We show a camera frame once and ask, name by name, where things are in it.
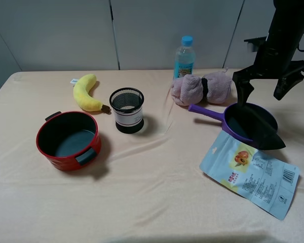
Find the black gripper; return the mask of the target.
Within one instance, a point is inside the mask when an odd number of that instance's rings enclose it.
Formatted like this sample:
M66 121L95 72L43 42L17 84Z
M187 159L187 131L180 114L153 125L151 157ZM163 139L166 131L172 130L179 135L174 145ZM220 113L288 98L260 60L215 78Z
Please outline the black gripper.
M299 44L296 38L263 36L250 40L253 51L257 52L253 65L234 72L238 95L238 105L244 106L253 92L250 83L256 78L278 79L274 97L281 100L294 86L303 81L304 61L293 61L293 55Z

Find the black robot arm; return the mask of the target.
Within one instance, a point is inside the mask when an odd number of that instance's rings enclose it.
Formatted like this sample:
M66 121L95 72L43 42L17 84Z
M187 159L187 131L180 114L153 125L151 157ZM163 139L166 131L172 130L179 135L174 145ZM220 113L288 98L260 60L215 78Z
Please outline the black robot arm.
M249 39L258 47L253 65L233 74L238 104L246 104L253 79L276 79L274 97L281 100L304 79L304 61L294 61L304 35L304 1L274 1L276 8L267 36Z

